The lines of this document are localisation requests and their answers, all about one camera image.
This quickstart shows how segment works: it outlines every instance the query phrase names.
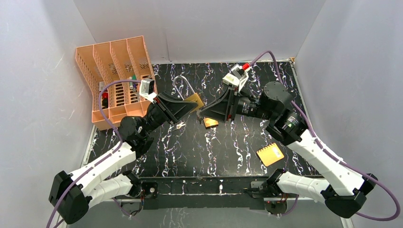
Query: gray wall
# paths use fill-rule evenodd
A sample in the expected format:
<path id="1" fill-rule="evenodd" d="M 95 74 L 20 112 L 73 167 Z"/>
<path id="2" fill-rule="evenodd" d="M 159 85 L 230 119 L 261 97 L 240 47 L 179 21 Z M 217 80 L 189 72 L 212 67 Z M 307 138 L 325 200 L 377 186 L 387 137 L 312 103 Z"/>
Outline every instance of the gray wall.
<path id="1" fill-rule="evenodd" d="M 324 2 L 75 0 L 97 43 L 144 35 L 153 63 L 295 57 Z"/>
<path id="2" fill-rule="evenodd" d="M 56 173 L 77 169 L 91 99 L 77 46 L 94 43 L 72 0 L 0 3 L 0 227 L 45 227 Z"/>
<path id="3" fill-rule="evenodd" d="M 403 1 L 327 0 L 296 58 L 318 135 L 351 165 L 374 173 L 403 202 Z M 361 212 L 394 214 L 379 187 Z M 356 228 L 402 227 L 353 216 Z"/>
<path id="4" fill-rule="evenodd" d="M 144 210 L 129 220 L 114 202 L 93 207 L 69 228 L 341 228 L 340 217 L 323 204 L 300 200 L 292 214 L 277 219 L 249 208 L 173 208 Z"/>

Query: yellow notebook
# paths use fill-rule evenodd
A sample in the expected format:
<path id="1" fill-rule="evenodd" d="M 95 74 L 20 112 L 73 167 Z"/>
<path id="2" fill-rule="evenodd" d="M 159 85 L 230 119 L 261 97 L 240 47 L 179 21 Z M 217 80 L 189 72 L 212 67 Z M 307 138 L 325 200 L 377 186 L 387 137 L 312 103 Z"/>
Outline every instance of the yellow notebook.
<path id="1" fill-rule="evenodd" d="M 283 153 L 275 143 L 258 150 L 257 154 L 265 166 L 269 166 L 284 158 Z"/>

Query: gray floor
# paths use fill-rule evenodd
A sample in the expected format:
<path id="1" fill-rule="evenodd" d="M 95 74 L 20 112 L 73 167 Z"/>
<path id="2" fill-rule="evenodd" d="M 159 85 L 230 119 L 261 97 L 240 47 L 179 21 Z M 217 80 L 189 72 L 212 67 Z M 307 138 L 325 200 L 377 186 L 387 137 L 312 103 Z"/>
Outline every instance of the gray floor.
<path id="1" fill-rule="evenodd" d="M 340 217 L 325 205 L 300 200 L 295 210 L 281 219 L 246 208 L 145 210 L 131 220 L 122 217 L 114 202 L 93 207 L 69 228 L 342 228 Z"/>

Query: black marble table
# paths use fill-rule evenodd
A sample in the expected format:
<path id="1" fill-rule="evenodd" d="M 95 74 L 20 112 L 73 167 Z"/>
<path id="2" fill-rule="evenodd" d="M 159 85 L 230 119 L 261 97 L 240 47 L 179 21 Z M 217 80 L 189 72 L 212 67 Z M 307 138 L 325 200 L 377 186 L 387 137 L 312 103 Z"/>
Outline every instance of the black marble table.
<path id="1" fill-rule="evenodd" d="M 175 76 L 185 76 L 205 104 L 218 98 L 223 92 L 222 78 L 235 63 L 162 64 L 154 65 L 159 92 L 177 92 L 172 86 Z M 290 62 L 279 62 L 280 74 L 295 102 L 304 110 Z M 259 97 L 263 86 L 275 81 L 273 63 L 259 62 L 249 72 L 244 91 Z M 183 96 L 191 94 L 181 80 L 177 82 Z M 196 113 L 183 119 L 186 125 L 174 131 L 176 125 L 165 123 L 152 133 L 155 138 L 150 150 L 140 159 L 122 167 L 114 175 L 133 170 L 141 177 L 252 177 L 270 176 L 277 168 L 284 168 L 298 175 L 319 173 L 303 158 L 272 139 L 264 129 L 268 124 L 261 119 L 237 115 L 232 123 L 220 123 L 206 130 L 199 124 Z M 285 158 L 265 167 L 256 152 L 270 143 L 277 143 Z M 88 162 L 111 149 L 117 143 L 112 129 L 97 130 L 91 145 Z"/>

